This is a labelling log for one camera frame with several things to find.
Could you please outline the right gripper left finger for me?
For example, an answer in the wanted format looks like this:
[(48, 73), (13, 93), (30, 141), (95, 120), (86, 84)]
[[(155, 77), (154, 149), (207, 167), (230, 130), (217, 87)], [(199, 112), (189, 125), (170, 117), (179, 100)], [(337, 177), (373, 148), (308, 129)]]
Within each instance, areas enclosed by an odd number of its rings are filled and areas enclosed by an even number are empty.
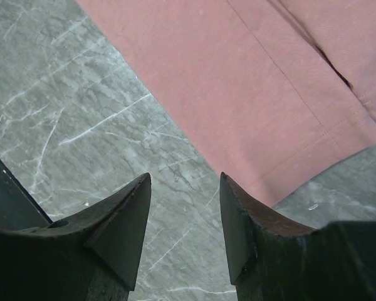
[(0, 228), (0, 300), (126, 300), (151, 200), (145, 173), (46, 227)]

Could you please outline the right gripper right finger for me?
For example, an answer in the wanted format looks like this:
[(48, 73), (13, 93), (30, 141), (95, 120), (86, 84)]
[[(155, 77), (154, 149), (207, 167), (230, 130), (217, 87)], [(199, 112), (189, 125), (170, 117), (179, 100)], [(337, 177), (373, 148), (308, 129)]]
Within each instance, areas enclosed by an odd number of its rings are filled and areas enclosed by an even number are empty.
[(254, 199), (227, 174), (220, 207), (239, 300), (376, 300), (376, 221), (314, 229)]

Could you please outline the pink printed t shirt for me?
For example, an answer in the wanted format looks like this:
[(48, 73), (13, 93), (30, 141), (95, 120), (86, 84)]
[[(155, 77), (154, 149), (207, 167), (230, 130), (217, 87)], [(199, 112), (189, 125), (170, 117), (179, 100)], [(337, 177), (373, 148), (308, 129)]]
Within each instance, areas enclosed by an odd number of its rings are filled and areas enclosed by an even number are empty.
[(80, 1), (216, 172), (272, 206), (376, 145), (376, 1)]

